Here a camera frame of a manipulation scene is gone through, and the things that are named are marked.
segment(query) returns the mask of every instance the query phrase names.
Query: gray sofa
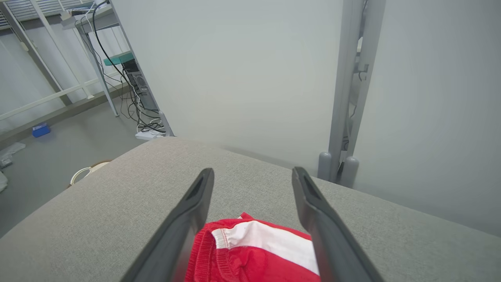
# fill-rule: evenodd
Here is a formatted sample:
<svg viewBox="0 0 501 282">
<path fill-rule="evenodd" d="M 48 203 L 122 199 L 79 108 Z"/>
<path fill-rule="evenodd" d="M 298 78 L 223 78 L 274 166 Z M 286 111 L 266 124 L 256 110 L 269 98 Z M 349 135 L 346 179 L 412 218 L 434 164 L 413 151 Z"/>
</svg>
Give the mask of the gray sofa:
<svg viewBox="0 0 501 282">
<path fill-rule="evenodd" d="M 84 178 L 0 239 L 1 281 L 118 281 L 198 173 L 208 221 L 246 212 L 303 230 L 291 170 L 165 137 Z M 501 238 L 314 179 L 386 281 L 501 281 Z"/>
</svg>

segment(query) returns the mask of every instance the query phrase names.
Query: black cable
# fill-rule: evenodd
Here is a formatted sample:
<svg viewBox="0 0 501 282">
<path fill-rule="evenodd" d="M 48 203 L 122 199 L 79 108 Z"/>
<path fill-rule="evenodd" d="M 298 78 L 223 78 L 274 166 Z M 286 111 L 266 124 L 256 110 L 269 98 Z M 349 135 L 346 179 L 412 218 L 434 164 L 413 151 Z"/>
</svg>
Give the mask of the black cable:
<svg viewBox="0 0 501 282">
<path fill-rule="evenodd" d="M 357 105 L 355 105 L 355 108 L 353 109 L 353 114 L 351 114 L 350 118 L 352 118 L 355 115 L 356 110 L 357 110 Z"/>
<path fill-rule="evenodd" d="M 97 43 L 99 44 L 99 47 L 101 47 L 101 50 L 103 50 L 103 53 L 104 55 L 106 56 L 106 58 L 111 62 L 111 59 L 110 59 L 110 56 L 108 56 L 108 53 L 106 53 L 106 50 L 104 50 L 104 47 L 103 45 L 101 44 L 101 41 L 99 40 L 99 36 L 97 35 L 97 29 L 96 29 L 96 21 L 95 21 L 95 16 L 96 16 L 96 11 L 98 10 L 98 8 L 105 4 L 105 3 L 109 3 L 109 1 L 105 1 L 105 2 L 102 2 L 100 3 L 99 5 L 96 6 L 96 8 L 92 11 L 92 26 L 94 27 L 94 31 L 96 32 L 96 39 L 97 39 Z M 120 73 L 120 75 L 122 75 L 122 77 L 125 79 L 125 81 L 127 81 L 127 84 L 129 85 L 130 88 L 133 89 L 133 87 L 130 85 L 129 81 L 127 80 L 127 78 L 120 72 L 120 70 L 117 68 L 117 66 L 115 64 L 112 64 L 113 67 L 117 70 L 118 73 Z M 133 99 L 133 102 L 136 106 L 136 115 L 137 115 L 137 119 L 138 119 L 138 125 L 140 122 L 143 123 L 143 125 L 145 127 L 149 127 L 150 129 L 153 129 L 155 130 L 155 128 L 149 126 L 147 123 L 145 123 L 142 119 L 141 119 L 141 113 L 138 109 L 138 102 L 137 102 L 137 95 L 134 96 L 134 99 Z M 165 131 L 163 130 L 159 130 L 157 129 L 156 131 L 160 132 L 160 133 L 165 133 Z"/>
<path fill-rule="evenodd" d="M 78 21 L 78 20 L 76 20 L 76 21 L 75 21 L 75 28 L 76 28 L 76 29 L 77 29 L 77 21 Z M 85 41 L 84 41 L 84 43 L 85 43 L 85 45 L 87 46 L 87 48 L 89 49 L 89 51 L 91 51 L 91 53 L 96 54 L 96 55 L 99 57 L 99 60 L 101 60 L 101 56 L 99 56 L 99 53 L 97 53 L 97 52 L 96 52 L 96 50 L 95 50 L 94 48 L 92 48 L 92 46 L 89 46 L 89 44 L 87 44 L 87 42 L 85 42 Z M 97 64 L 101 67 L 101 72 L 103 73 L 103 75 L 105 75 L 105 76 L 107 76 L 108 78 L 111 78 L 111 79 L 113 79 L 113 80 L 115 80 L 115 81 L 118 81 L 118 82 L 121 82 L 121 83 L 122 83 L 122 81 L 121 81 L 121 80 L 114 79 L 113 77 L 111 77 L 111 76 L 107 75 L 106 73 L 104 73 L 104 68 L 103 68 L 103 65 L 102 65 L 100 62 L 97 62 Z M 108 83 L 111 87 L 115 88 L 115 90 L 117 90 L 117 91 L 118 91 L 118 89 L 117 89 L 115 86 L 113 86 L 113 84 L 109 83 L 109 82 L 108 82 L 108 81 L 106 81 L 106 80 L 105 80 L 104 82 Z"/>
</svg>

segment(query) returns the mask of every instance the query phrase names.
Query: cable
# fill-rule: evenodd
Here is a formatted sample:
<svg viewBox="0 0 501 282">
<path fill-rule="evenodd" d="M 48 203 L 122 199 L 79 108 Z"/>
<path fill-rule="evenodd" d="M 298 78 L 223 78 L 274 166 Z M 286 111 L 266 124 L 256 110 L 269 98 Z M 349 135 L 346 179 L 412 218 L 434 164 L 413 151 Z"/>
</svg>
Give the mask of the cable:
<svg viewBox="0 0 501 282">
<path fill-rule="evenodd" d="M 77 21 L 78 21 L 78 20 L 76 20 L 76 21 L 75 21 L 75 23 L 74 23 L 74 25 L 75 25 L 75 28 L 76 28 L 76 29 L 77 29 Z M 96 55 L 99 57 L 99 61 L 97 61 L 97 64 L 101 67 L 101 72 L 103 73 L 103 75 L 105 75 L 106 77 L 108 77 L 108 78 L 110 78 L 110 79 L 113 79 L 113 80 L 115 80 L 115 81 L 118 81 L 118 82 L 120 82 L 120 83 L 123 83 L 123 82 L 122 82 L 122 80 L 117 80 L 117 79 L 114 79 L 113 77 L 111 77 L 111 76 L 107 75 L 106 73 L 104 73 L 104 68 L 103 68 L 103 65 L 100 63 L 100 61 L 101 61 L 101 56 L 99 55 L 99 53 L 97 53 L 97 52 L 96 52 L 96 49 L 94 49 L 92 46 L 89 46 L 89 44 L 87 44 L 87 42 L 86 42 L 86 41 L 84 41 L 84 43 L 85 43 L 85 45 L 87 46 L 87 48 L 89 49 L 89 51 L 91 51 L 91 53 L 96 54 Z M 108 83 L 111 87 L 115 88 L 115 90 L 117 90 L 117 91 L 118 91 L 118 89 L 117 89 L 115 86 L 113 86 L 113 84 L 109 83 L 109 82 L 108 82 L 108 81 L 106 81 L 106 80 L 105 80 L 104 82 Z"/>
<path fill-rule="evenodd" d="M 356 110 L 357 110 L 357 105 L 355 105 L 355 108 L 353 109 L 353 114 L 351 114 L 350 119 L 355 115 Z"/>
<path fill-rule="evenodd" d="M 99 47 L 101 47 L 101 50 L 103 50 L 103 53 L 104 55 L 106 56 L 106 58 L 111 62 L 111 59 L 110 59 L 110 56 L 108 56 L 108 53 L 106 53 L 106 50 L 104 50 L 104 47 L 103 45 L 101 44 L 101 41 L 99 40 L 99 36 L 97 35 L 97 29 L 96 29 L 96 21 L 95 21 L 95 16 L 96 16 L 96 11 L 99 9 L 99 7 L 105 3 L 108 3 L 109 1 L 104 1 L 102 3 L 100 3 L 99 5 L 96 6 L 96 8 L 92 11 L 92 26 L 94 27 L 94 30 L 96 31 L 96 39 L 97 39 L 97 43 L 99 44 Z M 133 99 L 133 103 L 135 104 L 136 106 L 136 114 L 137 114 L 137 119 L 138 119 L 138 125 L 136 127 L 136 130 L 139 130 L 139 125 L 140 125 L 140 122 L 143 123 L 143 125 L 145 127 L 149 127 L 150 129 L 155 129 L 151 126 L 149 126 L 148 124 L 146 124 L 142 119 L 141 119 L 141 109 L 140 107 L 138 107 L 138 100 L 140 101 L 141 99 L 139 98 L 139 96 L 137 95 L 135 89 L 130 85 L 129 81 L 127 80 L 127 78 L 122 74 L 122 72 L 120 72 L 120 70 L 117 68 L 117 66 L 115 64 L 112 64 L 113 67 L 117 70 L 118 73 L 120 73 L 120 75 L 122 75 L 122 77 L 125 79 L 125 81 L 127 81 L 127 84 L 129 85 L 130 88 L 132 88 L 134 90 L 134 94 L 135 97 L 137 97 L 137 99 Z M 163 130 L 158 130 L 159 132 L 161 133 L 165 133 L 165 131 Z"/>
</svg>

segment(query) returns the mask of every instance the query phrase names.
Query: gray metal frame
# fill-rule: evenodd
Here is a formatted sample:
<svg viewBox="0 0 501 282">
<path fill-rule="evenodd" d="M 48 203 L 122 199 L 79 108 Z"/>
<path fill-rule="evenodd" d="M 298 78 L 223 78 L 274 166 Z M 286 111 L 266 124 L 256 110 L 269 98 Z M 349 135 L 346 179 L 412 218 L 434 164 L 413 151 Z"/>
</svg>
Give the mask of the gray metal frame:
<svg viewBox="0 0 501 282">
<path fill-rule="evenodd" d="M 339 43 L 338 69 L 336 76 L 336 89 L 334 92 L 334 105 L 332 110 L 331 134 L 329 139 L 328 154 L 321 153 L 319 159 L 318 176 L 324 180 L 335 182 L 339 168 L 339 158 L 343 143 L 348 102 L 350 97 L 355 57 L 360 33 L 360 21 L 364 0 L 344 0 L 343 16 L 341 18 L 341 36 Z M 326 160 L 330 158 L 330 167 L 326 168 Z"/>
<path fill-rule="evenodd" d="M 108 103 L 110 104 L 111 110 L 113 111 L 115 116 L 118 116 L 117 109 L 115 108 L 115 104 L 113 104 L 113 100 L 110 96 L 110 91 L 108 90 L 108 87 L 106 86 L 106 82 L 104 80 L 104 74 L 101 71 L 101 68 L 99 67 L 99 65 L 97 63 L 98 59 L 96 56 L 96 52 L 89 50 L 89 48 L 87 47 L 87 46 L 92 46 L 91 40 L 89 38 L 89 34 L 84 33 L 83 29 L 81 27 L 77 27 L 77 29 L 78 29 L 78 33 L 80 34 L 80 38 L 82 38 L 82 41 L 86 45 L 85 51 L 87 51 L 87 54 L 89 54 L 89 58 L 91 58 L 91 57 L 94 58 L 93 60 L 89 60 L 89 61 L 91 61 L 91 65 L 94 68 L 94 71 L 96 72 L 96 74 L 98 75 L 99 84 L 103 88 L 103 92 L 106 95 L 106 98 L 108 99 Z"/>
<path fill-rule="evenodd" d="M 114 10 L 115 10 L 115 7 L 113 6 L 113 1 L 112 1 L 112 0 L 110 0 L 110 5 L 111 5 L 111 7 L 112 7 L 112 11 L 114 11 Z M 136 60 L 136 64 L 137 64 L 137 67 L 138 67 L 139 71 L 140 71 L 141 73 L 143 73 L 143 75 L 144 75 L 144 72 L 143 72 L 143 70 L 141 69 L 141 64 L 139 63 L 139 61 L 138 61 L 138 59 L 137 59 L 137 57 L 136 57 L 136 54 L 134 53 L 134 49 L 132 49 L 132 46 L 130 45 L 129 38 L 127 37 L 127 34 L 125 33 L 125 30 L 124 30 L 124 28 L 123 28 L 122 24 L 120 23 L 120 18 L 119 18 L 119 17 L 118 17 L 118 15 L 116 15 L 116 14 L 115 14 L 115 18 L 116 18 L 116 20 L 118 21 L 118 25 L 120 26 L 120 29 L 122 30 L 122 33 L 123 33 L 123 35 L 124 35 L 124 37 L 125 37 L 125 41 L 127 41 L 127 45 L 129 45 L 129 49 L 130 49 L 130 51 L 132 52 L 132 55 L 134 55 L 134 58 L 135 58 L 135 60 Z M 158 103 L 157 103 L 157 101 L 156 101 L 156 99 L 155 99 L 155 95 L 153 95 L 153 93 L 152 93 L 152 91 L 151 91 L 151 87 L 150 87 L 150 85 L 148 84 L 148 80 L 146 79 L 146 76 L 144 75 L 144 77 L 143 77 L 143 78 L 144 78 L 144 81 L 146 82 L 146 85 L 148 85 L 148 88 L 149 88 L 149 90 L 150 90 L 150 94 L 151 94 L 151 98 L 153 99 L 153 102 L 155 102 L 155 104 L 157 105 L 157 108 L 159 109 L 159 107 L 158 107 Z M 166 136 L 174 136 L 174 133 L 172 132 L 172 129 L 170 128 L 170 125 L 169 125 L 169 123 L 167 122 L 167 119 L 165 118 L 165 114 L 164 114 L 163 112 L 162 112 L 162 114 L 160 115 L 160 117 L 162 118 L 163 125 L 164 125 L 164 127 L 165 127 Z"/>
<path fill-rule="evenodd" d="M 365 108 L 365 101 L 367 100 L 367 93 L 372 77 L 372 70 L 374 69 L 374 61 L 376 60 L 377 46 L 379 43 L 379 35 L 381 33 L 381 25 L 383 23 L 384 9 L 386 7 L 386 0 L 370 0 L 367 7 L 367 18 L 365 20 L 364 39 L 362 41 L 361 62 L 364 65 L 369 65 L 368 72 L 365 80 L 360 87 L 360 93 L 357 101 L 357 110 L 353 116 L 353 126 L 351 129 L 351 139 L 348 144 L 348 152 L 346 157 L 353 156 L 355 150 L 355 143 L 357 141 L 360 123 L 362 121 L 362 114 Z"/>
<path fill-rule="evenodd" d="M 33 43 L 28 38 L 22 27 L 19 25 L 19 22 L 16 20 L 14 15 L 11 12 L 11 9 L 7 6 L 7 3 L 0 3 L 0 11 L 3 13 L 7 21 L 11 24 L 12 30 L 17 34 L 21 42 L 23 42 L 28 48 L 28 55 L 31 57 L 35 65 L 40 69 L 40 72 L 45 77 L 49 85 L 52 87 L 55 93 L 63 91 L 62 87 L 57 82 L 56 78 L 52 75 L 51 71 L 43 61 L 40 54 L 37 52 L 36 48 L 33 46 Z M 63 95 L 59 97 L 65 106 L 71 105 L 72 102 L 67 95 Z"/>
</svg>

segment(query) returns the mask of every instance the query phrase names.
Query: metal pole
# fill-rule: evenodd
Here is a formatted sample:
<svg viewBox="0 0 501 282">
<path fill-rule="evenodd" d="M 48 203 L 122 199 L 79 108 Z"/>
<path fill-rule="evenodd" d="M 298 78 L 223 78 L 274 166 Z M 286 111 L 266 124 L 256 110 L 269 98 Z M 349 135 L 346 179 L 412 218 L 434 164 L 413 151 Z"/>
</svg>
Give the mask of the metal pole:
<svg viewBox="0 0 501 282">
<path fill-rule="evenodd" d="M 19 24 L 19 22 L 16 20 L 14 17 L 14 14 L 12 14 L 11 9 L 9 9 L 9 6 L 7 6 L 7 3 L 0 3 L 0 11 L 3 13 L 5 16 L 5 19 L 9 22 L 12 30 L 17 34 L 19 40 L 21 40 L 22 43 L 26 46 L 28 49 L 28 55 L 31 57 L 35 65 L 40 69 L 40 72 L 42 75 L 45 77 L 49 85 L 52 87 L 55 93 L 63 91 L 62 87 L 59 85 L 57 82 L 56 78 L 52 74 L 52 72 L 49 70 L 45 62 L 43 61 L 42 57 L 40 54 L 37 52 L 37 49 L 34 47 L 33 43 L 31 40 L 28 38 L 27 34 Z M 72 102 L 69 99 L 67 95 L 63 95 L 59 97 L 61 101 L 64 103 L 65 106 L 71 105 Z"/>
<path fill-rule="evenodd" d="M 87 44 L 87 46 L 92 46 L 91 40 L 90 40 L 89 35 L 87 33 L 84 33 L 83 30 L 79 29 L 79 34 L 80 34 L 80 38 L 82 38 L 82 41 L 85 44 Z M 115 114 L 115 116 L 118 116 L 117 110 L 115 109 L 115 104 L 113 104 L 113 100 L 111 99 L 110 92 L 108 91 L 108 87 L 106 86 L 106 82 L 104 80 L 104 75 L 101 72 L 101 69 L 99 68 L 99 66 L 97 64 L 98 60 L 97 60 L 96 53 L 89 50 L 89 48 L 84 48 L 84 49 L 89 54 L 89 57 L 94 58 L 93 60 L 89 60 L 89 61 L 91 62 L 91 65 L 94 68 L 94 71 L 96 71 L 96 74 L 98 75 L 97 78 L 99 80 L 99 83 L 101 84 L 101 87 L 103 88 L 104 94 L 106 95 L 108 102 L 110 103 L 110 106 L 111 106 L 113 113 Z"/>
<path fill-rule="evenodd" d="M 339 44 L 338 71 L 334 105 L 332 110 L 331 135 L 329 139 L 330 171 L 329 181 L 335 182 L 338 169 L 343 131 L 345 128 L 348 102 L 350 97 L 355 57 L 357 56 L 360 21 L 362 20 L 363 0 L 344 0 L 341 18 L 341 36 Z"/>
</svg>

